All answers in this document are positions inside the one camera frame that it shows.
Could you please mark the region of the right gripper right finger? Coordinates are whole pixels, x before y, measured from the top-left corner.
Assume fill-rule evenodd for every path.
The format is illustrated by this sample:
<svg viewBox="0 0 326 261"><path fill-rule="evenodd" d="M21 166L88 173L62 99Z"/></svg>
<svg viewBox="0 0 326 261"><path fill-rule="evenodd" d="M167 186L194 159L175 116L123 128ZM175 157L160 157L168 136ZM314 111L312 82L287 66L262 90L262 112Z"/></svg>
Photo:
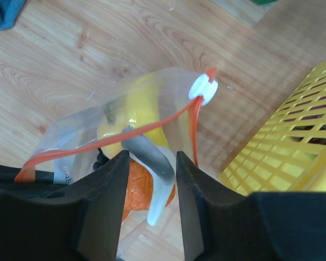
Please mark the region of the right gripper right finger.
<svg viewBox="0 0 326 261"><path fill-rule="evenodd" d="M225 187L177 154L186 260L326 260L326 192Z"/></svg>

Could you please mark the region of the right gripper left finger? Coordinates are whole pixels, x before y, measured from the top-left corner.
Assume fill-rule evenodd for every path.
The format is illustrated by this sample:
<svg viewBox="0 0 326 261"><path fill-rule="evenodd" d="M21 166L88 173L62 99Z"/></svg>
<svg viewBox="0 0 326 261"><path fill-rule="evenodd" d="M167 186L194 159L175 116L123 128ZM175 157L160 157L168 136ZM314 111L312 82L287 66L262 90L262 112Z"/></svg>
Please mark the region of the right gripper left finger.
<svg viewBox="0 0 326 261"><path fill-rule="evenodd" d="M0 260L115 260L129 153L70 184L16 183L0 165Z"/></svg>

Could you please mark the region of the dark small grape bunch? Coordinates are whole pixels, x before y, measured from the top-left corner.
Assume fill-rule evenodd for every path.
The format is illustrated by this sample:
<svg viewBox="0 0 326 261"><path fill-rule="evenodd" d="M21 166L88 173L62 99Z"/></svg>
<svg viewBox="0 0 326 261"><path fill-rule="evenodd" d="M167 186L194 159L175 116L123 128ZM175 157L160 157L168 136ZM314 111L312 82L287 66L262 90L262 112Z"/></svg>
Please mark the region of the dark small grape bunch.
<svg viewBox="0 0 326 261"><path fill-rule="evenodd" d="M101 148L98 148L97 160L93 164L93 170L96 171L104 166L109 161L109 158L103 153Z"/></svg>

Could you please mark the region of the orange pumpkin toy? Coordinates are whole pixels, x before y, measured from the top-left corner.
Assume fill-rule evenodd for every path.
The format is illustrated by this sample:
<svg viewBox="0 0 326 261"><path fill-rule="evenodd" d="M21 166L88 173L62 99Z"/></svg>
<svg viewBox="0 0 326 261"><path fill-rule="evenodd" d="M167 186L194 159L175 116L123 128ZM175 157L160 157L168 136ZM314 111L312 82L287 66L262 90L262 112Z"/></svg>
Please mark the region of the orange pumpkin toy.
<svg viewBox="0 0 326 261"><path fill-rule="evenodd" d="M153 177L149 171L131 159L122 222L126 220L131 211L149 209L153 184Z"/></svg>

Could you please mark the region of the white garlic toy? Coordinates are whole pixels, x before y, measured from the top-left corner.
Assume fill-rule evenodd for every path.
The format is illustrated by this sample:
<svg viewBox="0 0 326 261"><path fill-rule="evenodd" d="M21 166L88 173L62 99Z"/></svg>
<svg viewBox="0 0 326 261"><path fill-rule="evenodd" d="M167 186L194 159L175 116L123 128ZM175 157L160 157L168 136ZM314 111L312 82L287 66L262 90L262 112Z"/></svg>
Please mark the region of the white garlic toy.
<svg viewBox="0 0 326 261"><path fill-rule="evenodd" d="M153 194L147 214L147 222L155 226L163 209L175 193L175 156L169 148L161 127L121 142L132 160L142 165L153 177Z"/></svg>

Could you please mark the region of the clear zip top bag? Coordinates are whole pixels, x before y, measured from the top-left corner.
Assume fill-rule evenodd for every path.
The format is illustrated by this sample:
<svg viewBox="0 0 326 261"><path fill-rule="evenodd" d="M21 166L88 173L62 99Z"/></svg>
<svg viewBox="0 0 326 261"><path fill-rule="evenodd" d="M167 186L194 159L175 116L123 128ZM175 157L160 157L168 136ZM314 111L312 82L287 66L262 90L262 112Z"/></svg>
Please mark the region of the clear zip top bag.
<svg viewBox="0 0 326 261"><path fill-rule="evenodd" d="M215 69L196 74L167 68L121 83L103 103L56 121L15 178L37 181L36 166L52 161L55 183L72 184L123 150L129 152L129 177L123 219L146 211L146 220L124 237L121 260L146 226L154 226L175 197L176 154L197 161L198 114L218 89Z"/></svg>

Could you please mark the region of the yellow banana toy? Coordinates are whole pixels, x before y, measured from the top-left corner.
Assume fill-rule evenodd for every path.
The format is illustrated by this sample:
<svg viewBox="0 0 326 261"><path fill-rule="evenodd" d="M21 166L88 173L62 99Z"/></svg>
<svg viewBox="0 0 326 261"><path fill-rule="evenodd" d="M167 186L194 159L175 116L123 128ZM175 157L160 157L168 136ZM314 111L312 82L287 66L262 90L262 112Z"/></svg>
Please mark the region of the yellow banana toy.
<svg viewBox="0 0 326 261"><path fill-rule="evenodd" d="M127 126L139 128L160 121L160 87L161 80L156 73L144 74L124 82L124 100L116 116L119 131Z"/></svg>

